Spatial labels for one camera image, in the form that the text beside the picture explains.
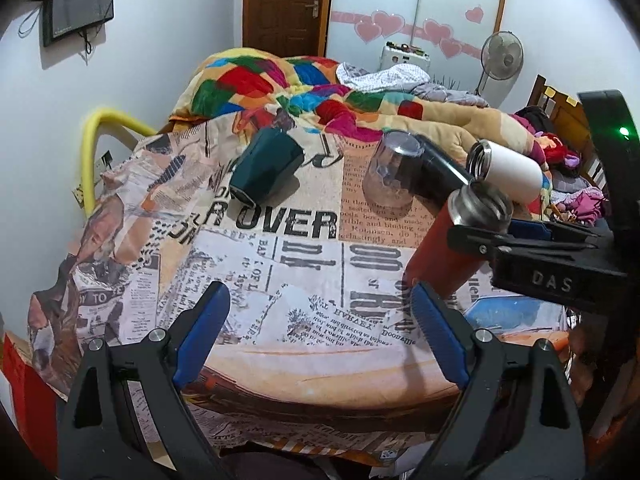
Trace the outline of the red thermos flask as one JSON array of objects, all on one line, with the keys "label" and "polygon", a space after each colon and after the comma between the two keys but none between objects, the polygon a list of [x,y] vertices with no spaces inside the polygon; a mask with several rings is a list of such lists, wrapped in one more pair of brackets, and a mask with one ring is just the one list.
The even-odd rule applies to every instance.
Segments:
[{"label": "red thermos flask", "polygon": [[495,185],[473,181],[451,192],[407,264],[404,283],[422,282],[446,299],[482,265],[484,256],[468,240],[474,232],[504,234],[513,205]]}]

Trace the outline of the clear plastic cup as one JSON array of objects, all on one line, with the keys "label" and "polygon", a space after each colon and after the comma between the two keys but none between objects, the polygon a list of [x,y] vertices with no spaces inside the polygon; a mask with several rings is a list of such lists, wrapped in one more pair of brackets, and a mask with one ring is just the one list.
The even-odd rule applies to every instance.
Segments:
[{"label": "clear plastic cup", "polygon": [[402,130],[383,133],[362,180],[364,198],[379,217],[397,220],[408,214],[423,154],[424,147],[413,134]]}]

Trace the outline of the dark green cup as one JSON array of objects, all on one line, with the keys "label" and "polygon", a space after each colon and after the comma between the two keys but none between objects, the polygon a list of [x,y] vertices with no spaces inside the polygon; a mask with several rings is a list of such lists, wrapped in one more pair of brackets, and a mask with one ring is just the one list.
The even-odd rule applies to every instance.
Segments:
[{"label": "dark green cup", "polygon": [[230,193],[245,206],[261,205],[285,185],[304,159],[303,148],[285,130],[261,128],[234,166]]}]

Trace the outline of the white thermos flask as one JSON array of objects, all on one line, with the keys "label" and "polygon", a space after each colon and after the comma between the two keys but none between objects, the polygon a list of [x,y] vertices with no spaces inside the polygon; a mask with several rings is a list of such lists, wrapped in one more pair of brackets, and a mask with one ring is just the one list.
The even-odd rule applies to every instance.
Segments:
[{"label": "white thermos flask", "polygon": [[544,183],[542,170],[533,159],[485,139],[472,146],[465,167],[475,180],[495,185],[522,205],[533,203]]}]

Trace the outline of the black thermos flask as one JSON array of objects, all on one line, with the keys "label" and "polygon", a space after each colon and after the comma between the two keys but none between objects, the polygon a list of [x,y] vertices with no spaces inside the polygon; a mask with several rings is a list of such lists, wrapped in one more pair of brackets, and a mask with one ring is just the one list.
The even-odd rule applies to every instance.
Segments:
[{"label": "black thermos flask", "polygon": [[414,134],[413,137],[422,152],[411,174],[410,191],[442,207],[452,192],[470,184],[473,177],[437,144],[425,136]]}]

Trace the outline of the newspaper print tablecloth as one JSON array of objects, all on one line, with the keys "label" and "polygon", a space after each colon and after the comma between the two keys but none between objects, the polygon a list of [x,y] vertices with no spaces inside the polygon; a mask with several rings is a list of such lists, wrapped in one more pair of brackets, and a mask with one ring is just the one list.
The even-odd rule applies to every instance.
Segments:
[{"label": "newspaper print tablecloth", "polygon": [[229,190],[248,147],[233,124],[151,136],[104,171],[58,279],[30,300],[32,365],[68,393],[90,340],[134,344],[220,281],[230,311],[184,390],[210,444],[391,463],[435,437],[457,395],[402,284],[433,214],[376,216],[360,188],[370,148],[334,139],[245,206]]}]

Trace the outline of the white standing fan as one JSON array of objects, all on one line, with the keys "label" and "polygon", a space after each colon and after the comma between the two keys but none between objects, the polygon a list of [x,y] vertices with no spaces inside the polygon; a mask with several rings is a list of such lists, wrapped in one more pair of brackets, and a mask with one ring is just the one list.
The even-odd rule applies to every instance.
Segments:
[{"label": "white standing fan", "polygon": [[480,50],[480,65],[483,73],[475,89],[480,96],[489,79],[495,81],[510,80],[522,69],[524,47],[521,40],[510,30],[500,30],[489,36]]}]

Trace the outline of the grey white crumpled clothes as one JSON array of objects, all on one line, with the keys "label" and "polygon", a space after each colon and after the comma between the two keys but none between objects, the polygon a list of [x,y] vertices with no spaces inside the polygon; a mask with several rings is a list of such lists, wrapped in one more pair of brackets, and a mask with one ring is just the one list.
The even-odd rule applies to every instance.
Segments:
[{"label": "grey white crumpled clothes", "polygon": [[463,90],[448,89],[431,80],[431,76],[414,64],[400,63],[369,73],[349,63],[336,68],[336,78],[344,86],[365,94],[375,92],[404,92],[431,102],[454,103],[486,108],[489,103],[481,96]]}]

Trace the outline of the white cabinet with items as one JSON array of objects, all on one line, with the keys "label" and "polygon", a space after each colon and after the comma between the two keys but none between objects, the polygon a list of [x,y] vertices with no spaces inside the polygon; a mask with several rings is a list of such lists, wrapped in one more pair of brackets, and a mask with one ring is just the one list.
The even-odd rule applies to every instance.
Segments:
[{"label": "white cabinet with items", "polygon": [[398,64],[412,64],[428,72],[431,68],[431,58],[422,49],[408,44],[394,44],[387,41],[382,49],[379,70],[388,70]]}]

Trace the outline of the colourful patchwork quilt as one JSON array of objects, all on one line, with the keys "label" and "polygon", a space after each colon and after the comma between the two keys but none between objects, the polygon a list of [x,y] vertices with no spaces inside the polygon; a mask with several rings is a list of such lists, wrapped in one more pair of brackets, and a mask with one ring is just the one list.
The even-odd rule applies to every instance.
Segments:
[{"label": "colourful patchwork quilt", "polygon": [[321,157],[322,141],[375,143],[385,131],[425,136],[456,162],[472,145],[488,140],[539,165],[544,150],[520,120],[492,107],[424,101],[404,92],[365,94],[336,78],[339,62],[318,56],[279,58],[251,48],[215,53],[198,66],[168,118],[183,131],[222,116],[248,145],[261,128],[285,130],[305,158]]}]

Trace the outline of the brown wooden door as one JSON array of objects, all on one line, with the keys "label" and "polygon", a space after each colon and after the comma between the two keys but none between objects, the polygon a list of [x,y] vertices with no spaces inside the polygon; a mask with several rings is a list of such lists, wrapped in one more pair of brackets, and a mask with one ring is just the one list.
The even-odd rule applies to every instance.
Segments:
[{"label": "brown wooden door", "polygon": [[280,58],[326,54],[331,0],[242,0],[242,45]]}]

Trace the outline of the yellow foam padded rail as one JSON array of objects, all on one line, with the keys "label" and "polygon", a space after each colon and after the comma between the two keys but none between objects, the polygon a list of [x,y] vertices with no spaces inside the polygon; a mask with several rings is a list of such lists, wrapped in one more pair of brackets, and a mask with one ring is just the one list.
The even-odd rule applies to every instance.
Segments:
[{"label": "yellow foam padded rail", "polygon": [[144,136],[155,136],[157,128],[109,107],[99,107],[85,118],[80,147],[80,185],[82,206],[87,217],[96,206],[98,174],[107,168],[103,157],[110,152],[123,160]]}]

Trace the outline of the small black wall monitor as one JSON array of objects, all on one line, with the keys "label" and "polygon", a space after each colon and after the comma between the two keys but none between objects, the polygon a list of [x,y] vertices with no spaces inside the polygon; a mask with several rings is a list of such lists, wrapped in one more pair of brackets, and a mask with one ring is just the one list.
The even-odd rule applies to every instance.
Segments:
[{"label": "small black wall monitor", "polygon": [[101,27],[114,18],[114,0],[44,0],[42,6],[42,44],[47,48],[55,41],[75,32]]}]

